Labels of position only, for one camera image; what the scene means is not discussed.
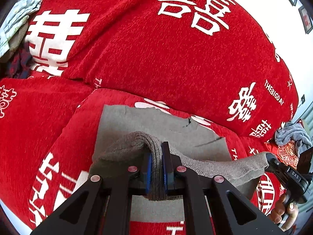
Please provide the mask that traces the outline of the person right hand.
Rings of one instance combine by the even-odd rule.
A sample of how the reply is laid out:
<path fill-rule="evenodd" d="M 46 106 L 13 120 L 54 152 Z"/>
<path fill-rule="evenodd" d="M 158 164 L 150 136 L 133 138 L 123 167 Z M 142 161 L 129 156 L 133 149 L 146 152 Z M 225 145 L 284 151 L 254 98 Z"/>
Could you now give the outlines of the person right hand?
<path fill-rule="evenodd" d="M 272 209 L 271 213 L 267 216 L 273 223 L 277 224 L 282 222 L 283 219 L 282 216 L 283 214 L 286 214 L 288 218 L 281 227 L 281 230 L 283 232 L 286 232 L 293 226 L 299 214 L 299 209 L 297 205 L 295 205 L 294 203 L 290 203 L 287 207 L 284 206 L 283 203 L 285 202 L 285 199 L 286 193 L 280 196 L 279 200 L 275 204 L 275 207 Z"/>

